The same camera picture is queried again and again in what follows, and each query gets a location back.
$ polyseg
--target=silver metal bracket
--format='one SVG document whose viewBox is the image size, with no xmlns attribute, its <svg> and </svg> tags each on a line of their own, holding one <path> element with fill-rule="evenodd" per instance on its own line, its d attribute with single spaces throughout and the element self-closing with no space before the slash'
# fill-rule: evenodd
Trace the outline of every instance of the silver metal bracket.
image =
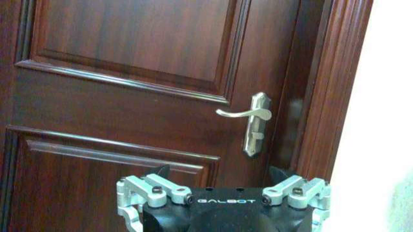
<svg viewBox="0 0 413 232">
<path fill-rule="evenodd" d="M 157 174 L 147 175 L 145 181 L 153 186 L 161 186 L 175 204 L 193 203 L 193 192 L 189 187 L 177 185 Z"/>
<path fill-rule="evenodd" d="M 125 218 L 129 231 L 142 232 L 143 226 L 139 221 L 142 205 L 147 202 L 153 208 L 163 207 L 167 204 L 167 193 L 131 175 L 117 182 L 117 198 L 118 214 Z"/>
<path fill-rule="evenodd" d="M 264 203 L 266 205 L 281 205 L 282 199 L 290 194 L 293 188 L 302 186 L 305 179 L 301 176 L 292 176 L 280 184 L 264 189 Z"/>
<path fill-rule="evenodd" d="M 296 209 L 314 208 L 312 232 L 321 232 L 323 223 L 331 216 L 332 187 L 320 178 L 306 181 L 294 175 L 273 187 L 264 189 L 264 204 L 281 205 L 288 197 L 288 204 Z"/>
<path fill-rule="evenodd" d="M 270 98 L 266 93 L 257 93 L 252 100 L 252 109 L 240 113 L 230 113 L 221 109 L 217 114 L 225 117 L 249 117 L 246 133 L 245 133 L 245 153 L 253 157 L 261 153 L 265 138 L 266 121 L 272 119 Z"/>
</svg>

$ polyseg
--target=door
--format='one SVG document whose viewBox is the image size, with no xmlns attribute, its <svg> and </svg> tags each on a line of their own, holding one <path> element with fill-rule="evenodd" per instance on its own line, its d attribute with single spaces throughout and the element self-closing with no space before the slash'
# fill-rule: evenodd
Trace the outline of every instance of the door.
<svg viewBox="0 0 413 232">
<path fill-rule="evenodd" d="M 318 14 L 323 1 L 305 2 Z M 117 180 L 163 164 L 182 185 L 262 186 L 300 9 L 300 0 L 8 1 L 3 228 L 125 231 Z M 249 110 L 260 92 L 273 117 L 252 158 L 249 118 L 216 111 Z"/>
</svg>

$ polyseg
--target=galbot logo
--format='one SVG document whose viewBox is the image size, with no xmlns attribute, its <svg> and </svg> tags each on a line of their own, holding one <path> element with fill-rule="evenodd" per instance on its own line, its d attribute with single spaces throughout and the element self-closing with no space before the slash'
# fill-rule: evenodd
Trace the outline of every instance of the galbot logo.
<svg viewBox="0 0 413 232">
<path fill-rule="evenodd" d="M 254 203 L 256 200 L 244 200 L 244 199 L 228 199 L 228 200 L 216 200 L 216 199 L 200 199 L 198 203 L 217 203 L 217 204 L 246 204 L 246 203 Z"/>
</svg>

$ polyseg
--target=door handle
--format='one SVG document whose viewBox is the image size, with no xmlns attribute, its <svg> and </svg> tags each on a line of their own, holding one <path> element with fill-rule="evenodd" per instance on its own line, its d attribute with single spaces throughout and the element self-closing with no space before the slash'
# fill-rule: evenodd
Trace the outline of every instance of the door handle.
<svg viewBox="0 0 413 232">
<path fill-rule="evenodd" d="M 249 111 L 230 113 L 217 109 L 217 114 L 224 117 L 249 117 L 246 132 L 245 132 L 245 146 L 244 151 L 254 157 L 261 153 L 265 138 L 266 121 L 272 119 L 272 111 L 269 111 L 272 99 L 266 93 L 257 93 L 252 100 L 252 109 Z"/>
<path fill-rule="evenodd" d="M 249 111 L 244 111 L 244 112 L 240 112 L 240 113 L 230 113 L 230 112 L 226 112 L 226 111 L 218 109 L 217 114 L 220 114 L 224 117 L 257 116 L 265 121 L 272 119 L 272 111 L 269 111 L 268 109 L 256 109 L 256 110 L 249 110 Z"/>
</svg>

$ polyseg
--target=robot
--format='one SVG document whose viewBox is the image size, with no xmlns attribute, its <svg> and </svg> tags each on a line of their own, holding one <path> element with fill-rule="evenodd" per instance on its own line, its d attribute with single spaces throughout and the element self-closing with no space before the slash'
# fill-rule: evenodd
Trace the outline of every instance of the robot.
<svg viewBox="0 0 413 232">
<path fill-rule="evenodd" d="M 118 214 L 130 232 L 321 232 L 331 215 L 328 182 L 272 167 L 268 188 L 189 188 L 169 166 L 117 182 Z"/>
</svg>

